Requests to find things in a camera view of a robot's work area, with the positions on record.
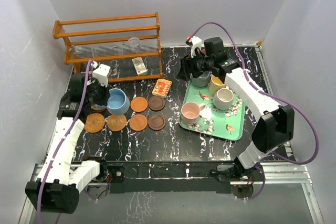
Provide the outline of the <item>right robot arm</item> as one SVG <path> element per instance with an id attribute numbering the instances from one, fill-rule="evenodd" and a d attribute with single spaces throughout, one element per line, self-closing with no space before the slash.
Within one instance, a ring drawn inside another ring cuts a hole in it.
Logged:
<path id="1" fill-rule="evenodd" d="M 248 75 L 242 57 L 228 58 L 219 37 L 201 40 L 188 37 L 190 54 L 181 58 L 177 74 L 182 80 L 211 72 L 229 86 L 243 100 L 257 120 L 251 143 L 234 159 L 225 172 L 240 180 L 247 180 L 257 163 L 272 151 L 293 138 L 295 112 L 290 105 L 280 105 Z"/>

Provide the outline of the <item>blue mug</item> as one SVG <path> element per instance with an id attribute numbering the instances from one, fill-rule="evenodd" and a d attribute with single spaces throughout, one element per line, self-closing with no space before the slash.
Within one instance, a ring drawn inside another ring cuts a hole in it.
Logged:
<path id="1" fill-rule="evenodd" d="M 124 91 L 118 88 L 109 90 L 107 110 L 111 115 L 123 115 L 130 107 L 130 101 Z"/>

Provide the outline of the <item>wooden shelf rack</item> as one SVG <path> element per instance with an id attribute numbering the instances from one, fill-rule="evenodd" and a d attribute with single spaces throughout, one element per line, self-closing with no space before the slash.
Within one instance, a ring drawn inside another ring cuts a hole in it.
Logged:
<path id="1" fill-rule="evenodd" d="M 159 79 L 164 76 L 160 44 L 160 18 L 153 14 L 82 20 L 55 21 L 52 35 L 65 43 L 64 63 L 79 73 L 90 59 L 98 63 L 115 63 L 117 73 L 110 82 Z M 128 39 L 138 37 L 141 50 L 130 50 Z M 132 59 L 141 57 L 148 70 L 138 76 Z"/>

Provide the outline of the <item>orange wooden coaster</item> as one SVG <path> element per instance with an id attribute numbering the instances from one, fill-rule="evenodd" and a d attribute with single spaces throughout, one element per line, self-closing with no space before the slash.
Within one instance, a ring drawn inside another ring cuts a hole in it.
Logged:
<path id="1" fill-rule="evenodd" d="M 131 101 L 130 107 L 134 112 L 140 113 L 148 108 L 148 101 L 144 97 L 135 97 Z"/>
<path id="2" fill-rule="evenodd" d="M 143 114 L 136 114 L 130 119 L 129 124 L 132 130 L 143 131 L 148 125 L 148 120 Z"/>

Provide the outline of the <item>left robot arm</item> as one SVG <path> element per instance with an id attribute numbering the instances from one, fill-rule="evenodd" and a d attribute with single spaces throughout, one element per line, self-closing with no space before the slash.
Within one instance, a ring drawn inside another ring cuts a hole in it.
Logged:
<path id="1" fill-rule="evenodd" d="M 73 213 L 79 194 L 95 179 L 108 177 L 101 157 L 90 156 L 71 170 L 72 156 L 85 121 L 94 104 L 105 104 L 107 74 L 77 73 L 70 78 L 68 91 L 60 100 L 56 132 L 45 163 L 36 179 L 27 183 L 25 193 L 38 212 Z"/>

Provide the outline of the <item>orange patterned card pack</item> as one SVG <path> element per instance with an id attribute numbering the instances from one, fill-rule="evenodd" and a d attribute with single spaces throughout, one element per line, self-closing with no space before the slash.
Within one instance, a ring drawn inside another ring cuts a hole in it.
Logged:
<path id="1" fill-rule="evenodd" d="M 162 98 L 166 98 L 169 90 L 171 88 L 172 81 L 166 79 L 158 79 L 153 90 L 152 94 Z"/>

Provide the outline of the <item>green floral tray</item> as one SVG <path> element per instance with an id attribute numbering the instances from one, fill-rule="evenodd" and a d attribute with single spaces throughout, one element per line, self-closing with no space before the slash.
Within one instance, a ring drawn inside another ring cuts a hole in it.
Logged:
<path id="1" fill-rule="evenodd" d="M 183 104 L 193 102 L 201 106 L 198 121 L 193 125 L 187 125 L 179 121 L 182 128 L 197 133 L 212 135 L 230 141 L 241 138 L 243 133 L 245 103 L 234 94 L 233 103 L 227 110 L 219 110 L 213 104 L 213 95 L 208 87 L 196 87 L 191 82 L 188 83 Z"/>

